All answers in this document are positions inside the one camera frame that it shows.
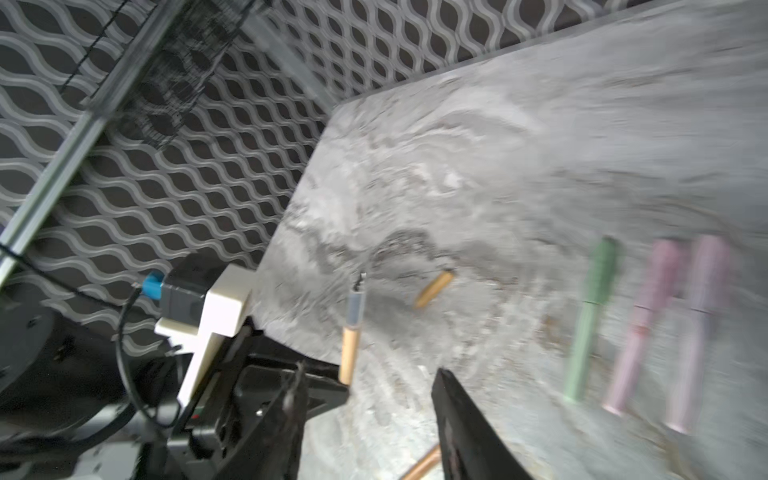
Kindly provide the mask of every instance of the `wavy patterned wall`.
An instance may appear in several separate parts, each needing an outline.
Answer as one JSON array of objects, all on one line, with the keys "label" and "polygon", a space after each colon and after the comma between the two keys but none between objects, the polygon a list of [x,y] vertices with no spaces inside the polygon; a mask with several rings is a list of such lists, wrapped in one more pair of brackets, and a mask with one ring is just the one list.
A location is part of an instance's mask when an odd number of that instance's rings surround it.
[{"label": "wavy patterned wall", "polygon": [[[12,8],[24,8],[21,3]],[[60,4],[46,2],[45,7],[54,11]],[[10,9],[4,6],[2,11]],[[40,56],[30,59],[45,63]],[[2,57],[0,68],[5,68]],[[49,81],[49,98],[57,81]],[[73,113],[62,122],[62,137],[76,118]],[[207,251],[254,268],[324,120],[319,107],[241,36],[224,55],[179,136],[164,150],[114,129],[105,133],[28,254],[43,270],[115,303],[127,297],[131,282],[142,274],[167,273],[190,251]],[[15,118],[9,123],[18,125]],[[31,149],[23,161],[31,162],[39,153]],[[7,187],[4,180],[0,184]],[[104,334],[110,335],[117,324],[116,312],[71,298],[26,272],[16,273],[5,292],[12,301],[42,302]],[[126,348],[134,355],[157,347],[151,333],[154,321],[148,318],[159,313],[157,307],[147,299],[138,305],[147,315],[134,316],[127,327],[132,334]]]},{"label": "wavy patterned wall", "polygon": [[274,0],[269,18],[341,98],[648,0]]},{"label": "wavy patterned wall", "polygon": [[151,0],[129,2],[59,94],[121,0],[0,2],[0,228],[11,219],[59,144],[114,67]]}]

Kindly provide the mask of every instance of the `black mesh net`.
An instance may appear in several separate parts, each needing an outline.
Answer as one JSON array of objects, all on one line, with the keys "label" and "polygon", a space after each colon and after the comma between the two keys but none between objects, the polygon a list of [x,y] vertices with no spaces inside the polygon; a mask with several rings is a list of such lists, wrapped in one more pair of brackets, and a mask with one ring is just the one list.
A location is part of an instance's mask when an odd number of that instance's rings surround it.
[{"label": "black mesh net", "polygon": [[[255,0],[189,0],[114,119],[126,137],[162,148],[181,129]],[[266,4],[258,2],[257,8]]]}]

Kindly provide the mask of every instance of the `pen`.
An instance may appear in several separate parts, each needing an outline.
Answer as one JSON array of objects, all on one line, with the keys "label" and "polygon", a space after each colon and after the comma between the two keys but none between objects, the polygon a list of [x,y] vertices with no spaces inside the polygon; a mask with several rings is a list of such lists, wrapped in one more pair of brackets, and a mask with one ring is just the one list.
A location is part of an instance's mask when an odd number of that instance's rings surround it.
[{"label": "pen", "polygon": [[592,339],[597,329],[602,306],[611,296],[611,284],[616,272],[618,255],[617,241],[603,237],[592,253],[592,263],[587,277],[587,294],[581,305],[576,333],[571,346],[571,359],[565,377],[564,397],[577,402],[584,395],[584,386],[589,370],[589,356]]},{"label": "pen", "polygon": [[362,312],[366,308],[365,280],[366,273],[360,272],[347,297],[346,325],[342,337],[341,365],[339,366],[339,381],[344,385],[352,383],[352,374],[355,372],[357,348],[360,342],[360,322]]},{"label": "pen", "polygon": [[665,421],[680,433],[689,433],[696,419],[705,347],[712,331],[714,311],[723,302],[728,250],[722,238],[704,235],[694,252],[688,289],[690,315],[680,329],[677,379],[667,400]]},{"label": "pen", "polygon": [[650,254],[645,283],[632,309],[632,320],[627,343],[614,366],[611,385],[603,408],[616,415],[624,411],[624,404],[634,390],[640,361],[659,310],[672,295],[677,270],[680,266],[680,248],[674,240],[656,240]]}]

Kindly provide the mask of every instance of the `gray marble surface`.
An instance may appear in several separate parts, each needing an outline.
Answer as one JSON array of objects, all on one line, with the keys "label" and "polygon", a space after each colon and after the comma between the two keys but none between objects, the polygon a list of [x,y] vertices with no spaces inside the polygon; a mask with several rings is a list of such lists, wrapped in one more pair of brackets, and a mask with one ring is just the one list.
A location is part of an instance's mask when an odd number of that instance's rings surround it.
[{"label": "gray marble surface", "polygon": [[[436,441],[450,368],[536,478],[768,472],[768,5],[675,2],[404,85],[333,115],[258,271],[260,325],[338,362],[369,296],[353,395],[306,428],[301,478],[398,478]],[[680,288],[623,418],[600,408],[655,237],[733,244],[694,434],[666,430]],[[563,402],[588,254],[624,246],[584,402]],[[418,292],[457,277],[426,309]],[[438,470],[430,478],[441,478]]]}]

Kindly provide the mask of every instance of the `blue connector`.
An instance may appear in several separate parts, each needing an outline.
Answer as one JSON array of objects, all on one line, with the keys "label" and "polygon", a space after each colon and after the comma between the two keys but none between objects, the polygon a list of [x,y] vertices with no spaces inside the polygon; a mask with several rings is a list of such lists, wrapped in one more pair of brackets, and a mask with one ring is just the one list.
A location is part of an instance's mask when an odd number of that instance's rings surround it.
[{"label": "blue connector", "polygon": [[141,284],[141,291],[152,300],[159,300],[162,294],[164,275],[158,271],[151,272]]}]

